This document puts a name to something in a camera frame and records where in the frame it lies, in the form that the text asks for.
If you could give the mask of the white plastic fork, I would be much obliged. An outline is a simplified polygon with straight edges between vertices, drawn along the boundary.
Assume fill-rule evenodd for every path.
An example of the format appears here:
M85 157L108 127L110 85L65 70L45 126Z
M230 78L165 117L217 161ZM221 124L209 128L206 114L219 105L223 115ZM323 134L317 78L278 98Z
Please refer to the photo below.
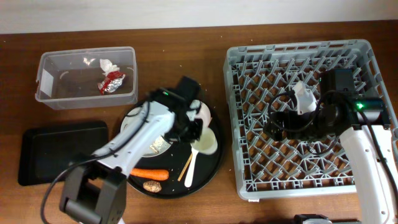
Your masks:
M198 151L192 147L192 159L190 161L190 164L189 164L189 167L188 167L188 171L187 171L187 174L186 174L186 177L185 177L185 182L184 182L184 186L186 188L189 188L192 185L193 173L194 173L194 169L195 169L195 163L196 163L197 155L198 155Z

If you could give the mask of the pink bowl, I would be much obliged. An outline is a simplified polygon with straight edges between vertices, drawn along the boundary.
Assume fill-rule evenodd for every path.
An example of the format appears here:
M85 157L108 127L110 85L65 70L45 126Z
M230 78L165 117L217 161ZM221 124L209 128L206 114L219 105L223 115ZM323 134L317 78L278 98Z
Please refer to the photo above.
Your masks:
M202 128L207 128L211 122L211 112L209 107L200 100L193 100L190 109L195 112L194 119L200 119L203 122Z

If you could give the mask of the white cup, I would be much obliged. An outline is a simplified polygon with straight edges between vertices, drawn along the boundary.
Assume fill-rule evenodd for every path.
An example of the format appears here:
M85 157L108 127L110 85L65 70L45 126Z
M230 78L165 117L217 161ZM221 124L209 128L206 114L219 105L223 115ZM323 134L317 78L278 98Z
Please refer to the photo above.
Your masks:
M193 141L191 147L194 154L214 154L218 148L218 142L213 130L210 128L203 129L199 140Z

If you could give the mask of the grey plate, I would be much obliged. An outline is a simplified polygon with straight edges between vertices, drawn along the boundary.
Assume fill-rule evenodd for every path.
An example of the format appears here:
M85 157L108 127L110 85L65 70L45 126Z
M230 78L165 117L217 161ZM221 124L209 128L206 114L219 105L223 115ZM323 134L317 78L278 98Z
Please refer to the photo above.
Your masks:
M120 132L123 132L127 126L131 123L133 123L136 119L137 116L133 116L134 114L138 113L141 110L142 106L135 107L131 109L128 114L123 118L121 127L120 127ZM159 156L165 151L167 151L171 147L171 143L168 143L162 136L159 136L150 146L148 149L146 149L145 153L143 154L143 157L148 158L148 157L155 157Z

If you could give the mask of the wooden chopstick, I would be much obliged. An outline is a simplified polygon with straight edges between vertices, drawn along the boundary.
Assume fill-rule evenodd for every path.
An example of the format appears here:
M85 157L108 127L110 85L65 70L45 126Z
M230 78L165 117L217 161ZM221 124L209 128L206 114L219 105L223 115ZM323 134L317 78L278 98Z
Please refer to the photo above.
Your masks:
M178 179L177 179L178 182L181 181L181 179L182 179L182 177L183 177L185 171L186 171L187 168L188 168L188 165L190 164L190 161L191 161L192 157L193 157L193 153L191 153L190 156L189 156L189 158L187 159L187 161L186 161L186 163L185 163L185 165L184 165L184 167L183 167L183 169L182 169L182 171L181 171L181 173L180 173L180 175L179 175L179 177L178 177Z

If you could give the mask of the red foil snack wrapper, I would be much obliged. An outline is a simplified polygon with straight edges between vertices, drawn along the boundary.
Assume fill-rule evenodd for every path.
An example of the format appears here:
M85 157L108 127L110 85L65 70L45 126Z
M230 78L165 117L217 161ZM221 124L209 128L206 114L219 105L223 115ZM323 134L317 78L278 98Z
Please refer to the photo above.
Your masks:
M122 84L126 74L120 71L110 72L105 79L98 84L99 92L105 93L115 92Z

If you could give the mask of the white tissue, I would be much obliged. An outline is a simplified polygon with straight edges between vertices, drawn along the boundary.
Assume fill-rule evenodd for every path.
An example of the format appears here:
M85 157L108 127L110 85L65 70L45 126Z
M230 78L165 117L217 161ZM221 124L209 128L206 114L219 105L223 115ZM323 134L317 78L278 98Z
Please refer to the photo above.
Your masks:
M103 75L107 76L111 72L117 72L120 70L120 68L117 65L114 65L110 60L108 59L100 59L100 68L103 71Z

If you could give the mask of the pile of peanut shells and rice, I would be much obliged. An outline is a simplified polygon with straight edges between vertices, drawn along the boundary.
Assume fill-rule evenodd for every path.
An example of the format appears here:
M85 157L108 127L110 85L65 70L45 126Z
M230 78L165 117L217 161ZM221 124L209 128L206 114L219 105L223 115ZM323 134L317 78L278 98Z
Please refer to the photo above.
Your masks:
M149 147L151 155L158 155L165 152L171 143L167 142L163 136L158 137Z

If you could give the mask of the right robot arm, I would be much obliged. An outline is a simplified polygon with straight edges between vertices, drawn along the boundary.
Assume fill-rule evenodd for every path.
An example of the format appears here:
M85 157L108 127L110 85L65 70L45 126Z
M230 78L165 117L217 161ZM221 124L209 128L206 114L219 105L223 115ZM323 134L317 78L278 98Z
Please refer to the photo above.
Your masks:
M285 96L294 111L269 111L264 132L273 140L320 141L336 137L354 176L363 223L397 223L397 166L391 122L379 97L361 96L350 69L319 75L320 99L298 82Z

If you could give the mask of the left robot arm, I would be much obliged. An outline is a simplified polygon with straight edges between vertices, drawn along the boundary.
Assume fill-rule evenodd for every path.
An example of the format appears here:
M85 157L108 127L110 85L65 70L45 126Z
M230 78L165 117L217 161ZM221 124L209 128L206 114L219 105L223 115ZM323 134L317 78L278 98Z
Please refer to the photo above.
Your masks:
M191 107L200 91L198 82L182 77L175 88L151 92L135 122L66 171L60 211L78 223L119 223L130 172L149 146L159 137L179 143L200 137L203 123Z

